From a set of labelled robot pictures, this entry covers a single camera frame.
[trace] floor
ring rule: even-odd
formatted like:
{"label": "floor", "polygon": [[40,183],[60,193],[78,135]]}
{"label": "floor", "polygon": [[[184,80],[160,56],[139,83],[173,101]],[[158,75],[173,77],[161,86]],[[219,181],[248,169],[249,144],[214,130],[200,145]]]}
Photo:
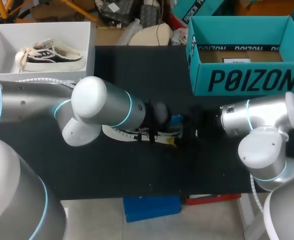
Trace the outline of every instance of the floor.
{"label": "floor", "polygon": [[243,240],[236,201],[182,207],[181,213],[127,223],[122,198],[62,201],[66,240]]}

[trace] sneaker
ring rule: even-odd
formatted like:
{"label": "sneaker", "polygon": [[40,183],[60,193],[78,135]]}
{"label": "sneaker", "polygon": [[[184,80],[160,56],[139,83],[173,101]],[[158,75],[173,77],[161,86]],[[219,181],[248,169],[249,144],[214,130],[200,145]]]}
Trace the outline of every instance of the sneaker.
{"label": "sneaker", "polygon": [[[175,145],[175,139],[182,137],[182,125],[180,124],[180,119],[180,116],[173,117],[168,130],[166,132],[158,131],[154,136],[155,142]],[[150,142],[148,129],[121,130],[115,127],[102,125],[102,131],[106,136],[122,142]]]}
{"label": "sneaker", "polygon": [[53,39],[36,43],[16,54],[20,71],[74,71],[85,64],[82,54]]}

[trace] paper label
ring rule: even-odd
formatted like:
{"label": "paper label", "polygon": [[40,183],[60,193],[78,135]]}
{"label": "paper label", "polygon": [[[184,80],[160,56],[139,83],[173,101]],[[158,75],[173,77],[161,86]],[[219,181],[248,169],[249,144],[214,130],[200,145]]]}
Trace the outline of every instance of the paper label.
{"label": "paper label", "polygon": [[120,9],[120,8],[119,8],[114,2],[111,3],[111,4],[109,4],[108,7],[109,7],[109,8],[111,9],[111,11],[113,11],[114,13]]}
{"label": "paper label", "polygon": [[224,58],[224,63],[232,63],[232,64],[238,64],[238,63],[251,63],[249,58]]}

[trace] cable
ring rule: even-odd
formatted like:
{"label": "cable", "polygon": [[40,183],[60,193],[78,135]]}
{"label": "cable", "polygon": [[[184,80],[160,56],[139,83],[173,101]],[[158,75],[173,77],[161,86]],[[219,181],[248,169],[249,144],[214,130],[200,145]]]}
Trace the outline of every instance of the cable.
{"label": "cable", "polygon": [[158,39],[158,44],[159,44],[159,46],[160,46],[160,42],[159,42],[159,37],[158,37],[158,28],[160,27],[160,24],[158,25],[158,27],[157,27],[157,39]]}
{"label": "cable", "polygon": [[[250,115],[249,115],[249,100],[247,100],[247,102],[246,102],[246,113],[247,113],[248,124],[249,124],[250,130],[252,131],[253,128],[252,128],[252,124],[251,124],[251,121],[250,121]],[[251,173],[250,173],[250,184],[251,184],[252,194],[253,194],[253,197],[255,198],[257,206],[258,206],[259,210],[263,213],[263,207],[262,207],[262,205],[260,203],[260,200],[258,198],[255,182],[254,182],[254,179],[253,179],[253,175],[251,175]]]}
{"label": "cable", "polygon": [[70,87],[72,89],[75,88],[75,85],[72,83],[68,83],[66,81],[62,81],[62,80],[55,79],[55,78],[48,78],[48,77],[30,78],[30,79],[25,79],[25,80],[19,80],[17,82],[18,83],[35,83],[35,82],[56,83],[56,84],[65,85],[65,86]]}
{"label": "cable", "polygon": [[256,192],[256,187],[255,187],[255,182],[254,182],[253,176],[251,174],[250,174],[250,183],[251,183],[251,190],[252,190],[253,197],[255,198],[255,201],[257,203],[259,210],[263,213],[263,207],[262,207],[260,200],[258,198],[258,194]]}

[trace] wooden chair leg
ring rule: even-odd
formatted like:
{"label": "wooden chair leg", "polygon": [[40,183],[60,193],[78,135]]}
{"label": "wooden chair leg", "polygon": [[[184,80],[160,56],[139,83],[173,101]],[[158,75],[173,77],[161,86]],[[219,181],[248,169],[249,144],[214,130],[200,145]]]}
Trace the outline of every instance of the wooden chair leg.
{"label": "wooden chair leg", "polygon": [[68,5],[69,7],[73,8],[75,11],[81,13],[82,15],[86,16],[88,19],[90,19],[93,22],[97,22],[97,18],[92,16],[91,14],[87,13],[86,11],[84,11],[82,8],[79,8],[77,5],[74,5],[72,2],[70,2],[69,0],[61,0],[61,2],[65,3],[66,5]]}

